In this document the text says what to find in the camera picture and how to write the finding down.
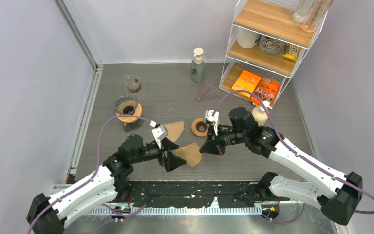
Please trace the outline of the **large wooden ring holder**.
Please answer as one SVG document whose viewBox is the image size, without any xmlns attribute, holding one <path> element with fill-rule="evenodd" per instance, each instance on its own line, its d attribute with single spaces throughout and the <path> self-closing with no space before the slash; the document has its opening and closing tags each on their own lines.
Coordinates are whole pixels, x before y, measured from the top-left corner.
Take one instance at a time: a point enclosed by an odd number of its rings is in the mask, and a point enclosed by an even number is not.
<svg viewBox="0 0 374 234">
<path fill-rule="evenodd" d="M 116 114 L 117 118 L 124 124 L 135 123 L 138 120 L 135 116 L 140 117 L 141 115 L 142 105 L 140 103 L 138 103 L 136 107 L 126 105 L 118 114 Z"/>
</svg>

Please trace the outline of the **dark ribbed glass dripper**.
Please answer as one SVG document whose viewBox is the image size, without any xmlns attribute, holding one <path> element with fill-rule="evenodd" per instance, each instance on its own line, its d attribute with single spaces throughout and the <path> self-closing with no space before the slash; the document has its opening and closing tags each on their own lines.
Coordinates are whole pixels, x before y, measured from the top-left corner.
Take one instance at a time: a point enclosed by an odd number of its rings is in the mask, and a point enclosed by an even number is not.
<svg viewBox="0 0 374 234">
<path fill-rule="evenodd" d="M 119 115 L 132 115 L 135 113 L 138 103 L 138 99 L 135 96 L 123 95 L 115 101 L 114 111 Z"/>
</svg>

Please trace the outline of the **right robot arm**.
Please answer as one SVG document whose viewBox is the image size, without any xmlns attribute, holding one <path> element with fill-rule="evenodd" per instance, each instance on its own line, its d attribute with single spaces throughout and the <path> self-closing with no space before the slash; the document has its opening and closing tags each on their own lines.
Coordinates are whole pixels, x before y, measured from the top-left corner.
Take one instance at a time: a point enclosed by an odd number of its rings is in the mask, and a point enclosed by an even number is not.
<svg viewBox="0 0 374 234">
<path fill-rule="evenodd" d="M 229 112 L 230 126 L 218 124 L 219 113 L 205 112 L 210 125 L 201 153 L 223 155 L 226 147 L 243 143 L 251 152 L 280 163 L 304 178 L 305 182 L 267 172 L 259 181 L 259 195 L 265 200 L 286 197 L 319 209 L 339 225 L 347 225 L 362 199 L 362 177 L 345 174 L 309 156 L 282 134 L 267 126 L 259 126 L 250 111 L 237 107 Z"/>
</svg>

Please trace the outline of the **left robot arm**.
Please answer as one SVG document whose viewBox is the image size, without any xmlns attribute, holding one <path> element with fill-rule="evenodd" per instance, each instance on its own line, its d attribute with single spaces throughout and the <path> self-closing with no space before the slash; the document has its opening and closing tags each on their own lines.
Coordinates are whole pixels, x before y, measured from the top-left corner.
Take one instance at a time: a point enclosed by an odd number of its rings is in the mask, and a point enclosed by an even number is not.
<svg viewBox="0 0 374 234">
<path fill-rule="evenodd" d="M 27 233 L 61 234 L 91 209 L 114 200 L 127 201 L 132 192 L 127 177 L 133 165 L 156 159 L 167 172 L 173 171 L 187 163 L 173 153 L 178 147 L 167 138 L 144 144 L 140 135 L 128 136 L 117 152 L 85 178 L 50 196 L 35 196 L 26 217 Z"/>
</svg>

